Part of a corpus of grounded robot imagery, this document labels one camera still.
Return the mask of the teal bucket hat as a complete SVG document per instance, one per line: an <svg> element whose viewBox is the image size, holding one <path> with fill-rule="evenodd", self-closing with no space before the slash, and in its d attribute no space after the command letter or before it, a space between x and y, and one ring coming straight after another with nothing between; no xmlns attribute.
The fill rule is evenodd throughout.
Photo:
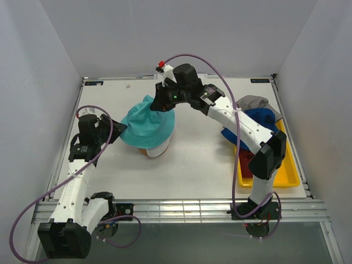
<svg viewBox="0 0 352 264"><path fill-rule="evenodd" d="M150 110L154 98L146 95L134 105L121 120L127 128L120 138L127 145L140 149L152 149L160 146L173 134L175 112Z"/></svg>

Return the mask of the white bucket hat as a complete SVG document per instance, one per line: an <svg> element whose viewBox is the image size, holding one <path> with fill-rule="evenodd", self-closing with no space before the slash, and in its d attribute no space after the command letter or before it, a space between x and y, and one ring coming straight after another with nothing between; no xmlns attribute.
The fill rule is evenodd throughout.
<svg viewBox="0 0 352 264"><path fill-rule="evenodd" d="M162 142L159 146L154 147L154 148L148 148L146 149L146 156L150 158L155 158L167 151L167 148L169 146L170 140L172 136L169 136L164 142Z"/></svg>

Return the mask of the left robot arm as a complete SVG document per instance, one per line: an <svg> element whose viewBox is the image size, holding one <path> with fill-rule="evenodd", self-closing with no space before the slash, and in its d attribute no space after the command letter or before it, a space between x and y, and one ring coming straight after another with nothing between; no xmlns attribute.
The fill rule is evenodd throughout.
<svg viewBox="0 0 352 264"><path fill-rule="evenodd" d="M68 182L48 222L41 223L37 231L49 259L86 258L98 223L116 215L111 192L96 192L89 199L86 193L102 147L114 143L126 128L105 114L79 117L79 132L70 143Z"/></svg>

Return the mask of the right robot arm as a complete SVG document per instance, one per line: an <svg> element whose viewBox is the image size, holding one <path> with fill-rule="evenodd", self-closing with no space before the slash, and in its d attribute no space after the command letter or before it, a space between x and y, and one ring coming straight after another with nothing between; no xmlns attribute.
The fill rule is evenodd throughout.
<svg viewBox="0 0 352 264"><path fill-rule="evenodd" d="M203 84L190 64L173 68L159 62L156 70L162 74L162 82L156 84L152 111L168 112L180 103L202 112L219 122L236 135L254 154L248 167L253 174L253 184L246 203L232 205L230 214L235 218L262 218L268 212L272 200L273 182L277 170L285 158L287 136L254 121L214 84Z"/></svg>

